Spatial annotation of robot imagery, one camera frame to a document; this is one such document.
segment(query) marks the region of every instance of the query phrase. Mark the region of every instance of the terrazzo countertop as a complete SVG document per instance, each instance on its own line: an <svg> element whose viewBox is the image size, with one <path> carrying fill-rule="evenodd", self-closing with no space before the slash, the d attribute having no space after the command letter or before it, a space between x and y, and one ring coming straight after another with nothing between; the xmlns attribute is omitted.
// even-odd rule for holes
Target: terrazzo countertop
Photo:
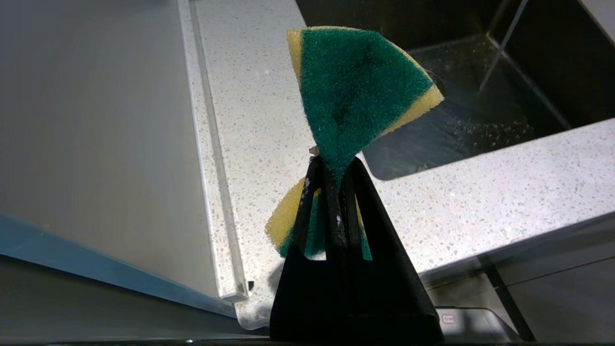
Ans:
<svg viewBox="0 0 615 346"><path fill-rule="evenodd" d="M197 0L192 18L189 10L186 1L218 290L229 301L248 295L235 304L237 317L258 328L269 321L283 264L264 226L305 175L314 146L285 37L304 22L294 0ZM372 179L424 272L615 211L613 138L615 119L400 179ZM250 292L246 281L254 281Z"/></svg>

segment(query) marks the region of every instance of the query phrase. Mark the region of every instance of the green scouring pad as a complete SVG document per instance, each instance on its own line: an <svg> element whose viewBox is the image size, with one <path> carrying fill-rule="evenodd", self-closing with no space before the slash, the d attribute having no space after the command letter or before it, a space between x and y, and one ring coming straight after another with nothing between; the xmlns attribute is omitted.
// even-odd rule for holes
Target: green scouring pad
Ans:
<svg viewBox="0 0 615 346"><path fill-rule="evenodd" d="M365 146L444 99L416 61L379 33L320 26L289 30L287 39L307 121L338 188L352 159ZM300 181L288 192L266 225L269 239L282 255L290 242L302 187ZM313 207L312 213L320 209ZM317 252L323 249L323 236L315 221L318 215L312 218L308 249ZM362 238L367 258L364 234Z"/></svg>

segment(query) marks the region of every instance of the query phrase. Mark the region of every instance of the kitchen sink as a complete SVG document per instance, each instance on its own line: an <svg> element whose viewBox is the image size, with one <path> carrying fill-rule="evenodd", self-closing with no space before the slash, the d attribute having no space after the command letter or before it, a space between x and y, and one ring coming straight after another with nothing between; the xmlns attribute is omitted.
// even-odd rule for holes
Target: kitchen sink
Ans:
<svg viewBox="0 0 615 346"><path fill-rule="evenodd" d="M446 97L363 150L377 179L615 116L610 97L615 46L578 0L297 0L297 5L308 26L379 31L416 59Z"/></svg>

